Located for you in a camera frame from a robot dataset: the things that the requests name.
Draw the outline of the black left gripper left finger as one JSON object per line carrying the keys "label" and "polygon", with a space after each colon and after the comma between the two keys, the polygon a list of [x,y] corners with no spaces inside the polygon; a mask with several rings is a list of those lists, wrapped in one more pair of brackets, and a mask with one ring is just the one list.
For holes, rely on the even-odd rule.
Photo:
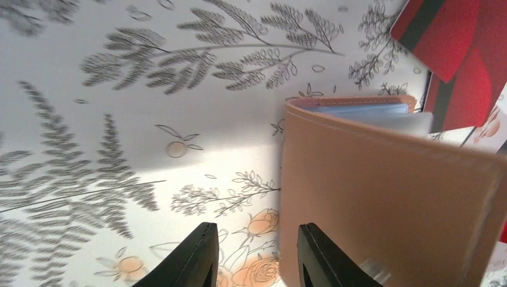
{"label": "black left gripper left finger", "polygon": [[213,287],[219,259],[215,223],[198,225],[155,269],[134,287]]}

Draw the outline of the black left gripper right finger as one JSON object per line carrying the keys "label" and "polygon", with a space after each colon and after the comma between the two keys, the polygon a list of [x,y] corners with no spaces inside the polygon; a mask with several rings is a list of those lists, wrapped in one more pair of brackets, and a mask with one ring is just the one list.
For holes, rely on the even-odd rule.
{"label": "black left gripper right finger", "polygon": [[297,255],[302,287],[382,287],[312,222],[298,227]]}

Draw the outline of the red card pair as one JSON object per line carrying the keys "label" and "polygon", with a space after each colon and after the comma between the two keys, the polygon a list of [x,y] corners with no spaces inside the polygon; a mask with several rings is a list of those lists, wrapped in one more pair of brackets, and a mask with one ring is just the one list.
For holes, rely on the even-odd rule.
{"label": "red card pair", "polygon": [[506,84],[505,0],[410,0],[391,37],[431,72],[431,131],[482,126]]}

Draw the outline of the tan leather card holder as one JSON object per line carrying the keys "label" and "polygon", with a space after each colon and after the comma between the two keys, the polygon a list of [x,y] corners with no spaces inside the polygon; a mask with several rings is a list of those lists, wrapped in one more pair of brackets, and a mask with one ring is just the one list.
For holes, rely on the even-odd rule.
{"label": "tan leather card holder", "polygon": [[429,139],[412,96],[285,106],[280,275],[316,224],[382,286],[480,286],[506,221],[506,158]]}

